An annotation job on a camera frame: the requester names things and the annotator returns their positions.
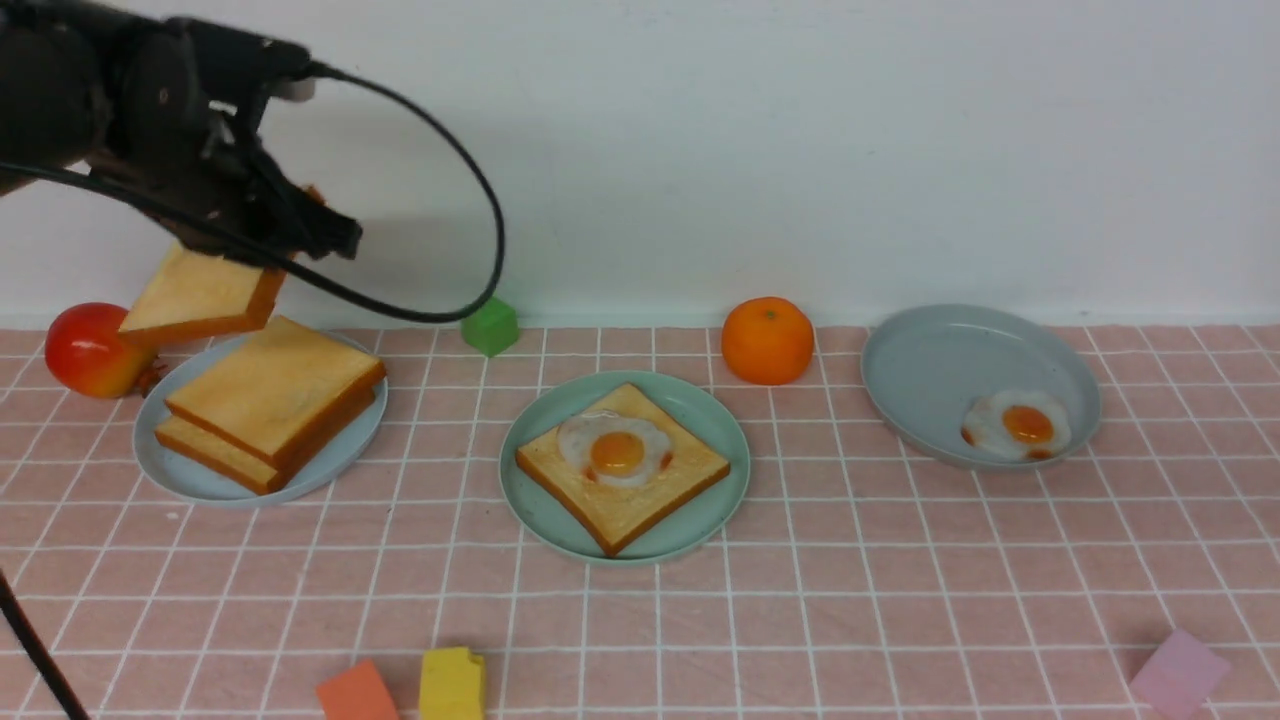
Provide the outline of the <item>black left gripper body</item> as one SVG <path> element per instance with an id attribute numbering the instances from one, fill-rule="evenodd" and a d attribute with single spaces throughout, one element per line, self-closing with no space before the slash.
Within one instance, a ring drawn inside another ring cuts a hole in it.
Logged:
<path id="1" fill-rule="evenodd" d="M 90 174 L 268 246 L 303 246 L 302 193 L 268 155 L 270 99 L 306 46 L 195 17 L 138 29 L 110 82 L 113 120 Z"/>

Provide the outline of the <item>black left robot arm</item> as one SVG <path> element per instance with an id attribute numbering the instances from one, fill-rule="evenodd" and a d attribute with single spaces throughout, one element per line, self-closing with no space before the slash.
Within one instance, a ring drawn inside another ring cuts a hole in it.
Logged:
<path id="1" fill-rule="evenodd" d="M 251 266 L 352 259 L 361 224 L 285 177 L 259 127 L 317 77 L 291 41 L 101 1 L 5 1 L 3 192 L 50 181 L 115 199 L 189 251 Z"/>

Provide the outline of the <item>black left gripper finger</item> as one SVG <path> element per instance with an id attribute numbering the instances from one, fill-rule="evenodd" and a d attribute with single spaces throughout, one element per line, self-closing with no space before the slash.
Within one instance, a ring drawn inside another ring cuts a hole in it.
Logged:
<path id="1" fill-rule="evenodd" d="M 361 224 L 332 210 L 320 192 L 280 177 L 257 181 L 256 199 L 266 213 L 269 232 L 264 243 L 287 255 L 298 252 L 312 260 L 332 255 L 353 260 L 364 236 Z"/>

